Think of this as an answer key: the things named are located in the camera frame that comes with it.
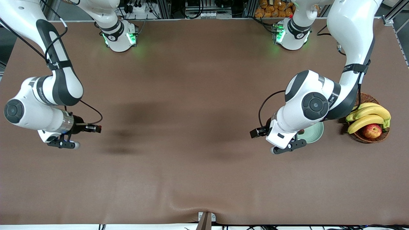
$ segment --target green bowl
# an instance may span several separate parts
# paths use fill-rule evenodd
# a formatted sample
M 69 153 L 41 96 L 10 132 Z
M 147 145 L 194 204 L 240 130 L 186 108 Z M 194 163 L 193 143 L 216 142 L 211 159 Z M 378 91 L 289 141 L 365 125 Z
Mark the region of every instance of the green bowl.
M 299 134 L 298 139 L 306 140 L 307 144 L 318 141 L 324 133 L 324 123 L 318 122 L 315 125 L 304 129 L 304 134 Z

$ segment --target banana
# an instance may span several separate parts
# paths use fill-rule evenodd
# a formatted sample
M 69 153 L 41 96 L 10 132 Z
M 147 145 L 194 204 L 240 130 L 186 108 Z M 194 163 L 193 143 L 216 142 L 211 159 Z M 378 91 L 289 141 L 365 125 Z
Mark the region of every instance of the banana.
M 355 119 L 354 119 L 355 114 L 357 114 L 357 112 L 353 112 L 353 113 L 348 114 L 348 116 L 345 118 L 345 120 L 346 120 L 347 122 L 354 121 L 354 120 L 355 120 Z
M 385 121 L 391 119 L 391 114 L 389 113 L 389 111 L 386 110 L 384 107 L 379 107 L 379 106 L 368 106 L 368 107 L 358 110 L 358 112 L 354 116 L 354 119 L 357 120 L 369 114 L 376 114 L 382 117 L 383 120 Z
M 351 113 L 346 117 L 346 121 L 351 122 L 351 121 L 356 120 L 356 119 L 354 119 L 353 117 L 354 117 L 355 114 L 358 112 L 358 110 L 363 109 L 363 108 L 368 107 L 368 106 L 380 106 L 380 107 L 382 107 L 381 105 L 378 105 L 378 104 L 373 103 L 373 102 L 365 102 L 365 103 L 362 103 L 356 111 L 351 112 Z
M 382 107 L 381 105 L 378 105 L 378 104 L 376 104 L 376 103 L 365 102 L 365 103 L 362 103 L 362 104 L 359 106 L 358 109 L 362 109 L 362 108 L 365 108 L 365 107 L 368 107 L 368 106 L 380 106 L 380 107 Z
M 378 115 L 364 116 L 364 117 L 356 120 L 354 123 L 352 123 L 348 127 L 348 133 L 352 134 L 352 133 L 358 131 L 360 128 L 364 127 L 365 125 L 369 125 L 369 124 L 382 124 L 382 125 L 384 125 L 384 120 L 383 120 L 382 117 L 380 117 Z

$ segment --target table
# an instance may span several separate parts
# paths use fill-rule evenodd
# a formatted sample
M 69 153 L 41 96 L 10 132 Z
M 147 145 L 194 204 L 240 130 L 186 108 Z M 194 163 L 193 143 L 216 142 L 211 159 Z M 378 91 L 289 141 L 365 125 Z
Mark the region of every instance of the table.
M 102 133 L 73 136 L 79 150 L 56 149 L 0 116 L 0 224 L 182 223 L 202 211 L 223 224 L 408 224 L 409 70 L 381 19 L 362 91 L 391 112 L 387 140 L 358 143 L 337 121 L 318 142 L 277 156 L 250 139 L 261 102 L 298 72 L 339 80 L 345 57 L 315 35 L 324 25 L 287 51 L 252 20 L 147 22 L 136 48 L 114 53 L 93 23 L 69 23 L 63 42 L 83 100 L 104 115 Z M 0 104 L 49 73 L 17 41 Z M 284 95 L 271 99 L 262 119 L 283 104 Z M 82 104 L 69 110 L 98 119 Z

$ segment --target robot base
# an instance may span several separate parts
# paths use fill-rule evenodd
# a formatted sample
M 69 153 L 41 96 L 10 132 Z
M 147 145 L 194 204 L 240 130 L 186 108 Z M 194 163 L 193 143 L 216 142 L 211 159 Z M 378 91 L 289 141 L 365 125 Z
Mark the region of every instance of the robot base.
M 125 28 L 117 41 L 110 41 L 103 35 L 106 47 L 111 48 L 115 52 L 124 52 L 131 47 L 136 47 L 138 40 L 139 28 L 128 21 L 121 20 L 121 22 Z
M 308 39 L 308 32 L 306 35 L 299 34 L 297 36 L 301 37 L 299 39 L 295 38 L 288 30 L 288 22 L 290 18 L 285 18 L 284 20 L 277 23 L 278 26 L 273 27 L 273 31 L 278 34 L 273 34 L 274 44 L 280 44 L 283 48 L 288 50 L 298 50 L 300 49 Z

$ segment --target bunch of bananas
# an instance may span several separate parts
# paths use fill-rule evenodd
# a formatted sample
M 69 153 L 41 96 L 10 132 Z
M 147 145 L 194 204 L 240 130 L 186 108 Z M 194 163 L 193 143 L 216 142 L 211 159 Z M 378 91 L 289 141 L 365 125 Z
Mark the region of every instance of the bunch of bananas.
M 372 103 L 362 103 L 356 111 L 353 111 L 346 117 L 347 122 L 353 122 L 348 133 L 352 134 L 360 128 L 369 124 L 380 124 L 383 130 L 389 130 L 391 125 L 391 114 L 384 107 Z

